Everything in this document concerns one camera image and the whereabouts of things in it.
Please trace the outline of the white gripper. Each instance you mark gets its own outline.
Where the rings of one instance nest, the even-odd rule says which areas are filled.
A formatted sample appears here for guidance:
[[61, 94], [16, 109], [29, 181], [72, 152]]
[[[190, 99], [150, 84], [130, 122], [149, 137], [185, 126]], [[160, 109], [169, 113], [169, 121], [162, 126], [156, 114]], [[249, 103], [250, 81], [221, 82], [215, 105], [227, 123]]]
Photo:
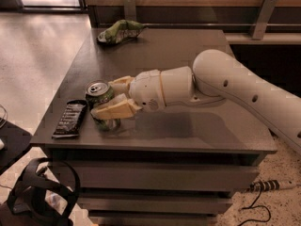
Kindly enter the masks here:
[[108, 84], [118, 96], [91, 110], [91, 115], [98, 120], [126, 119], [141, 109], [155, 112], [166, 107], [158, 70], [142, 72], [135, 78], [123, 76]]

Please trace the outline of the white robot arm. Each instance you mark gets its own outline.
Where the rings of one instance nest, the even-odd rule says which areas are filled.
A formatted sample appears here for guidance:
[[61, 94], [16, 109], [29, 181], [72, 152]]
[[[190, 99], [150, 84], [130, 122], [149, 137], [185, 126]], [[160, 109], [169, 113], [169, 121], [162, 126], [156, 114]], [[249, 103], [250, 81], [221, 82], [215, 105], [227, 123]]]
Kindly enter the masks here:
[[137, 111], [156, 112], [172, 105], [204, 106], [225, 99], [240, 105], [296, 152], [301, 150], [301, 98], [281, 89], [222, 51], [209, 49], [195, 58], [192, 67], [142, 72], [108, 83], [114, 97], [92, 107], [98, 120], [131, 118]]

